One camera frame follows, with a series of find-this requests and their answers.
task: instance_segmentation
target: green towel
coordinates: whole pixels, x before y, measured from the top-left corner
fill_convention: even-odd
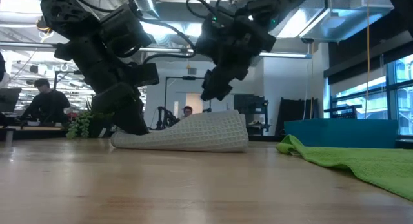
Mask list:
[[[413,150],[306,147],[294,136],[276,148],[283,154],[299,152],[322,167],[350,169],[359,179],[413,201]]]

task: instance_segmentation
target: white waffle towel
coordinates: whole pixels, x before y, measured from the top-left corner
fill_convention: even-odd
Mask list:
[[[193,114],[174,126],[143,136],[116,132],[116,148],[140,150],[186,150],[244,152],[248,145],[245,116],[237,110]]]

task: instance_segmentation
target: black shirt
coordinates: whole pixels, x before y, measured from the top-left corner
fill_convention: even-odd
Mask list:
[[[70,107],[70,103],[66,96],[62,92],[52,90],[49,93],[40,93],[34,97],[21,118],[24,119],[31,114],[32,117],[38,118],[43,122],[52,113],[52,109],[54,109],[47,121],[67,122],[67,116],[63,109],[68,107]]]

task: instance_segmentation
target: ductwork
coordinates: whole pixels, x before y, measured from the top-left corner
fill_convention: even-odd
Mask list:
[[[154,39],[159,47],[170,48],[172,47],[170,37],[171,36],[169,34],[165,34],[163,36],[154,36]]]
[[[155,17],[159,18],[155,10],[156,0],[135,0],[135,3],[140,11],[148,12],[154,15]]]
[[[325,42],[345,40],[366,28],[367,1],[306,0],[289,12],[270,33],[278,38],[302,37]],[[389,0],[369,0],[368,6],[370,24],[393,9]]]

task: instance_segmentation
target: table surface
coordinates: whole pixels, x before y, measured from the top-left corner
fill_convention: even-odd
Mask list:
[[[0,147],[0,223],[413,223],[413,204],[278,154],[120,150],[107,139]]]

